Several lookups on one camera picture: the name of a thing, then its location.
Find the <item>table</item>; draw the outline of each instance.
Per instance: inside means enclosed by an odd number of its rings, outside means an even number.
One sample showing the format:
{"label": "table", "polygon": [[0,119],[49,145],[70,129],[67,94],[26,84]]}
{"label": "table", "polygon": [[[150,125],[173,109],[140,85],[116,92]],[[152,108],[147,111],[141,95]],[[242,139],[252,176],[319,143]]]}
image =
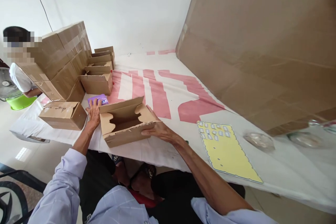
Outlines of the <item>table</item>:
{"label": "table", "polygon": [[[144,95],[145,103],[154,108],[168,127],[188,140],[193,150],[208,164],[208,156],[195,124],[197,118],[217,124],[230,124],[264,184],[219,172],[223,179],[336,213],[335,135],[317,129],[329,142],[330,148],[327,149],[307,149],[293,144],[286,137],[277,137],[274,140],[275,151],[267,154],[243,139],[246,132],[263,131],[217,100],[175,54],[120,56],[117,57],[116,65],[113,72],[115,85],[108,97],[110,103]],[[82,102],[84,108],[88,105],[87,99],[92,96],[85,95]],[[38,118],[44,98],[40,96],[10,131],[24,137],[33,136],[73,145],[80,131],[53,129]],[[174,147],[155,137],[109,148],[98,127],[89,148],[189,172]]]}

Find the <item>yellow label sheet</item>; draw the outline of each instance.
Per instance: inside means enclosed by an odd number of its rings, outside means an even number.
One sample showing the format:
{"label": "yellow label sheet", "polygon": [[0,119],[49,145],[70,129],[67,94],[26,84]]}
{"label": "yellow label sheet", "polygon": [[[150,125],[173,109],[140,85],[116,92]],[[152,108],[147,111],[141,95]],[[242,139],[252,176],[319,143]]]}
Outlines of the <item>yellow label sheet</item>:
{"label": "yellow label sheet", "polygon": [[241,148],[230,125],[197,122],[213,169],[243,179],[263,183]]}

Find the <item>person's left hand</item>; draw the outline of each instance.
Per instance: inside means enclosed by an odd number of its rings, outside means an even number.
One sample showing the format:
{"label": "person's left hand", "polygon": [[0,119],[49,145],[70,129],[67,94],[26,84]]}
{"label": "person's left hand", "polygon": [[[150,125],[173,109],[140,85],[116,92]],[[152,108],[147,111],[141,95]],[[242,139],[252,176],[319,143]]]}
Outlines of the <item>person's left hand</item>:
{"label": "person's left hand", "polygon": [[99,106],[102,105],[102,101],[99,100],[97,103],[97,99],[95,99],[92,103],[92,100],[90,100],[89,107],[87,107],[85,110],[89,113],[90,121],[87,123],[94,129],[98,127],[100,124],[100,115],[99,115]]}

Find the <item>black hair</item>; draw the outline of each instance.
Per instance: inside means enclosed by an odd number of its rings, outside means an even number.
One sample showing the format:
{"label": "black hair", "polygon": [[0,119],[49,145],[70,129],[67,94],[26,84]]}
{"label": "black hair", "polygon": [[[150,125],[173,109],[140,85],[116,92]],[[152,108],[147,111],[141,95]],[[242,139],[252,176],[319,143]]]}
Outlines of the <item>black hair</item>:
{"label": "black hair", "polygon": [[19,26],[10,26],[3,31],[6,42],[30,42],[30,32]]}

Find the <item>cardboard pile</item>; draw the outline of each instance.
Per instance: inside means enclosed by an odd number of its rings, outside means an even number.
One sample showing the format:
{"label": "cardboard pile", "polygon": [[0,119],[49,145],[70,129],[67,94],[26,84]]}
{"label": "cardboard pile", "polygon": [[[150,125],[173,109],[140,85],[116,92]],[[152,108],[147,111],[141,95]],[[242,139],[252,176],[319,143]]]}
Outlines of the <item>cardboard pile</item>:
{"label": "cardboard pile", "polygon": [[191,0],[177,57],[270,135],[336,119],[336,0]]}
{"label": "cardboard pile", "polygon": [[87,114],[80,102],[54,101],[44,106],[39,117],[53,128],[81,130]]}
{"label": "cardboard pile", "polygon": [[143,99],[138,97],[99,107],[101,132],[110,148],[148,138],[141,135],[141,131],[153,128],[156,121],[142,103]]}
{"label": "cardboard pile", "polygon": [[50,100],[82,101],[85,92],[77,76],[91,57],[83,21],[43,36],[29,50],[34,63],[18,65]]}
{"label": "cardboard pile", "polygon": [[110,95],[113,87],[110,55],[89,58],[88,63],[84,67],[86,73],[79,76],[85,91],[92,95]]}
{"label": "cardboard pile", "polygon": [[94,50],[95,52],[92,54],[92,57],[102,56],[102,55],[110,55],[113,69],[116,65],[116,60],[114,58],[114,51],[113,47],[104,47],[104,48],[98,48]]}

